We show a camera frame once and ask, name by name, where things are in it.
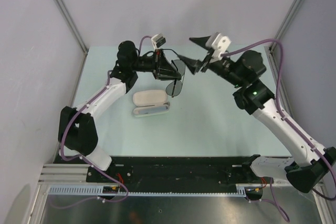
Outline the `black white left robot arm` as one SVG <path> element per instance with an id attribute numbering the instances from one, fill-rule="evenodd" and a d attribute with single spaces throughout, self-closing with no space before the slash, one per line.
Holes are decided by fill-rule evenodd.
<path id="1" fill-rule="evenodd" d="M 104 86 L 81 105 L 66 106 L 60 113 L 58 142 L 61 156 L 65 157 L 65 147 L 75 151 L 98 168 L 97 174 L 105 182 L 115 178 L 116 169 L 111 166 L 112 158 L 98 145 L 96 120 L 133 88 L 138 72 L 150 72 L 156 80 L 177 84 L 184 76 L 185 65 L 178 60 L 168 61 L 163 49 L 141 55 L 132 41 L 123 41 L 118 46 L 115 66 L 108 71 Z"/>

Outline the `black gold aviator sunglasses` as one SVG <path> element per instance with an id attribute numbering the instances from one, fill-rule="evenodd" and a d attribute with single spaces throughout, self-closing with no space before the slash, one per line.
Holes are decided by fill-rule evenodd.
<path id="1" fill-rule="evenodd" d="M 166 86 L 165 92 L 171 98 L 177 97 L 181 94 L 183 82 L 185 78 L 186 65 L 180 59 L 180 55 L 173 49 L 162 49 L 163 52 L 170 51 L 177 56 L 177 59 L 171 61 L 171 66 L 174 69 L 174 77 L 171 77 L 171 83 Z"/>

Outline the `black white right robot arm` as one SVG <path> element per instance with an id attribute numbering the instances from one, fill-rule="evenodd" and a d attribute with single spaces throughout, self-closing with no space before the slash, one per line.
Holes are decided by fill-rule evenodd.
<path id="1" fill-rule="evenodd" d="M 281 106 L 279 92 L 272 92 L 260 80 L 266 66 L 261 53 L 253 50 L 257 44 L 227 52 L 231 40 L 221 33 L 189 40 L 207 51 L 203 60 L 179 56 L 190 72 L 210 70 L 232 84 L 237 107 L 267 127 L 291 154 L 288 159 L 252 156 L 242 169 L 245 181 L 254 183 L 260 177 L 282 179 L 308 193 L 327 173 L 335 176 L 335 147 L 326 148 L 305 132 Z"/>

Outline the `blue square cleaning cloth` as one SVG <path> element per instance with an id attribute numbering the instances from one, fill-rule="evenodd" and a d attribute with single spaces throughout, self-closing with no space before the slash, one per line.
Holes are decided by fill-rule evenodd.
<path id="1" fill-rule="evenodd" d="M 138 115 L 158 114 L 161 112 L 165 112 L 168 109 L 169 107 L 166 104 L 159 105 L 159 106 L 148 106 L 148 107 L 139 108 Z"/>

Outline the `pale green glasses case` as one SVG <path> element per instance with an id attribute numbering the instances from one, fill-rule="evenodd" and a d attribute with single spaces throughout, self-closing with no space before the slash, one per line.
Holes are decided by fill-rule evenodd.
<path id="1" fill-rule="evenodd" d="M 135 109 L 133 110 L 133 115 L 136 117 L 143 116 L 152 116 L 168 113 L 170 110 L 170 102 L 168 101 L 168 95 L 164 90 L 144 90 L 139 91 L 133 94 L 133 103 L 135 105 Z M 146 115 L 138 115 L 139 108 L 148 107 L 148 106 L 159 106 L 166 104 L 169 109 L 165 112 L 161 112 L 158 114 L 146 114 Z"/>

